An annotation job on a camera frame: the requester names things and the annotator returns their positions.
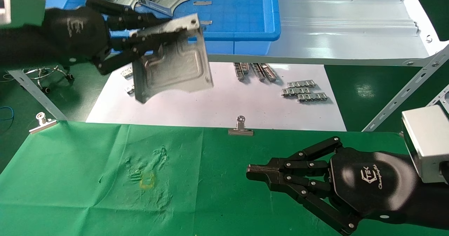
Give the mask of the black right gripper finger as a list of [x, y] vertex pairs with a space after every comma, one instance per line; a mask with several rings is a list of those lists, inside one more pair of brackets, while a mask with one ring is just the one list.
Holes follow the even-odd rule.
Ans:
[[330, 169], [330, 163], [322, 158], [342, 147], [340, 137], [333, 136], [289, 157], [273, 157], [266, 164], [249, 164], [248, 179], [264, 179], [269, 174], [293, 174], [296, 176], [323, 176]]
[[266, 183], [270, 191], [287, 194], [343, 236], [353, 234], [358, 227], [360, 217], [341, 212], [324, 201], [330, 197], [327, 183], [318, 181], [311, 185], [307, 178], [291, 175], [248, 175], [247, 178]]

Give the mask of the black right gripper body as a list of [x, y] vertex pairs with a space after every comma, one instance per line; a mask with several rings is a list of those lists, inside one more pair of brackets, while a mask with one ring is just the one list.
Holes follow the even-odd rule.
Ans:
[[335, 195], [357, 215], [407, 223], [407, 205], [420, 181], [408, 155], [343, 148], [330, 158]]

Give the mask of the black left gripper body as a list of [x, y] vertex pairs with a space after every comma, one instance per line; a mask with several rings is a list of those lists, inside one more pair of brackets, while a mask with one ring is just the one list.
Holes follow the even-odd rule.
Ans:
[[103, 16], [89, 7], [46, 10], [46, 63], [89, 62], [101, 67], [110, 53], [110, 32]]

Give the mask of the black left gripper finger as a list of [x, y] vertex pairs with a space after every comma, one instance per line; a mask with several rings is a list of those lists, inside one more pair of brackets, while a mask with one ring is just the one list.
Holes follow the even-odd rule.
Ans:
[[99, 12], [110, 31], [152, 28], [172, 20], [158, 18], [153, 13], [138, 13], [130, 6], [105, 0], [86, 0], [86, 7]]
[[94, 65], [99, 73], [105, 76], [122, 66], [138, 60], [146, 52], [157, 50], [165, 41], [166, 33], [128, 38], [112, 38], [108, 49], [120, 51], [121, 53], [104, 60], [95, 60]]

